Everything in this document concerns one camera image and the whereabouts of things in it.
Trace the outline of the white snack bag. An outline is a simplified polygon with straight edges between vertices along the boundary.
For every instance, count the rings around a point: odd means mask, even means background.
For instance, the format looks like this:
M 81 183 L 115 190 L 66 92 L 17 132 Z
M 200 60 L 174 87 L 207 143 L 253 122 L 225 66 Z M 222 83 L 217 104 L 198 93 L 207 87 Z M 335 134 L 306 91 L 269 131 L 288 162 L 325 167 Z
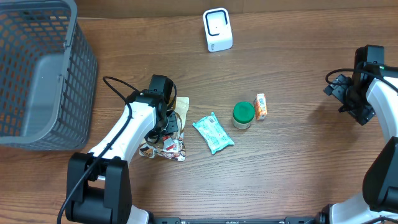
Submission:
M 154 143 L 154 139 L 151 139 L 150 141 L 143 140 L 139 148 L 139 154 L 141 156 L 151 159 L 155 156 L 160 156 L 179 162 L 183 162 L 185 160 L 186 150 L 183 142 L 183 132 L 189 103 L 189 97 L 177 97 L 173 109 L 177 114 L 179 132 L 170 136 L 163 136 L 157 143 Z

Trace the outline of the teal wet wipes pack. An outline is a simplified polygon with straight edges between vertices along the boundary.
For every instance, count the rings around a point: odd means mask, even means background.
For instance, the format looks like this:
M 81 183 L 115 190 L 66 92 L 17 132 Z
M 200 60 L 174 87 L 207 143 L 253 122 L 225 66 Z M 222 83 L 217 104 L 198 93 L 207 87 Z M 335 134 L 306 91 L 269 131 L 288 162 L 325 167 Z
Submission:
M 234 141 L 220 125 L 214 112 L 194 122 L 192 125 L 204 138 L 212 155 L 228 146 L 234 145 Z

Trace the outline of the green lid jar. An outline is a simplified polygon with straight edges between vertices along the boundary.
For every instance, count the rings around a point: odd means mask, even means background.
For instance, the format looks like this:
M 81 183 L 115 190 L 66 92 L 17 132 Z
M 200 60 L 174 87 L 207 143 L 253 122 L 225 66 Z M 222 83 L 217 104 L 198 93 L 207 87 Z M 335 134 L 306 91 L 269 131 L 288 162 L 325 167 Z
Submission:
M 241 101 L 233 108 L 233 125 L 238 129 L 247 129 L 251 126 L 254 115 L 253 105 L 250 102 Z

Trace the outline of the orange tissue pack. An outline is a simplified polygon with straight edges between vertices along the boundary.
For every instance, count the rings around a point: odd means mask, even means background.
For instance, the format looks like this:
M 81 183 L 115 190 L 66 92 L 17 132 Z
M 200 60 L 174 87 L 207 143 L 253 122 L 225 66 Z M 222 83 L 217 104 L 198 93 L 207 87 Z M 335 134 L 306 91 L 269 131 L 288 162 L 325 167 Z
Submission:
M 257 120 L 264 120 L 267 116 L 267 103 L 264 93 L 258 93 L 254 99 L 255 117 Z

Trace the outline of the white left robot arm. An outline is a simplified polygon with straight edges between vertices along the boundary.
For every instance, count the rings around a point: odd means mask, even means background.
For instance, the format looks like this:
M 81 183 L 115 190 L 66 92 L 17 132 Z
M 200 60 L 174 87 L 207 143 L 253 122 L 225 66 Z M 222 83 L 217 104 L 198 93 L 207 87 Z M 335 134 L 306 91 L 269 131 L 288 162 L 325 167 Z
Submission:
M 68 161 L 66 199 L 62 218 L 77 223 L 154 222 L 151 212 L 132 204 L 129 164 L 141 142 L 158 142 L 174 128 L 168 115 L 177 99 L 177 87 L 163 75 L 153 75 L 147 89 L 133 89 L 122 100 L 124 111 L 106 137 L 87 153 L 74 153 Z

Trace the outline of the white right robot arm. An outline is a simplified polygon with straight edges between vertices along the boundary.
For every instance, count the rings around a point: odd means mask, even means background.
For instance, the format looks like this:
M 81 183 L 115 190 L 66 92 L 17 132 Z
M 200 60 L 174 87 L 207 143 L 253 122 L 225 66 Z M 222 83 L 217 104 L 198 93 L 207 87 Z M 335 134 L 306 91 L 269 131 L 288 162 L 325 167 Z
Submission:
M 376 118 L 384 145 L 366 171 L 361 190 L 349 199 L 325 206 L 314 223 L 397 223 L 397 67 L 385 63 L 381 45 L 356 49 L 351 68 L 325 75 L 324 92 L 364 126 Z

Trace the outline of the white barcode scanner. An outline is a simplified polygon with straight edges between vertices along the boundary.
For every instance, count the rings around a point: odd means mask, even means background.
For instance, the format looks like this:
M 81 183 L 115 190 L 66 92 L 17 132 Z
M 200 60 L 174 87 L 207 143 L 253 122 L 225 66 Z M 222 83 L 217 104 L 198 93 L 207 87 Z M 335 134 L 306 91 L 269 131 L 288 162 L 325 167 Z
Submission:
M 229 13 L 225 8 L 219 7 L 205 11 L 203 25 L 209 52 L 228 50 L 233 46 Z

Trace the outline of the grey plastic basket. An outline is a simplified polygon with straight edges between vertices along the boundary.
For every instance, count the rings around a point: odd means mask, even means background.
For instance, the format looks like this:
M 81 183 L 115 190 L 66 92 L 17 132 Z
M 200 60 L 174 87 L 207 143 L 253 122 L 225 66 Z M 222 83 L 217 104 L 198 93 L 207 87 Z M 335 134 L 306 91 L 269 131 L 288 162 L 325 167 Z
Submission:
M 98 62 L 72 0 L 1 2 L 1 144 L 82 149 Z

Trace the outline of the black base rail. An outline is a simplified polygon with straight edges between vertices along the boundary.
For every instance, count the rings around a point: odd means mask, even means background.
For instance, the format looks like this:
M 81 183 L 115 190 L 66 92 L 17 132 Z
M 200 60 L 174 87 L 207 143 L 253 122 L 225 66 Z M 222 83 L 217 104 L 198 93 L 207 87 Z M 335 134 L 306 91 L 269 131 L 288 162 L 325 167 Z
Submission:
M 154 224 L 314 224 L 314 217 L 285 217 L 278 219 L 181 219 L 155 217 Z

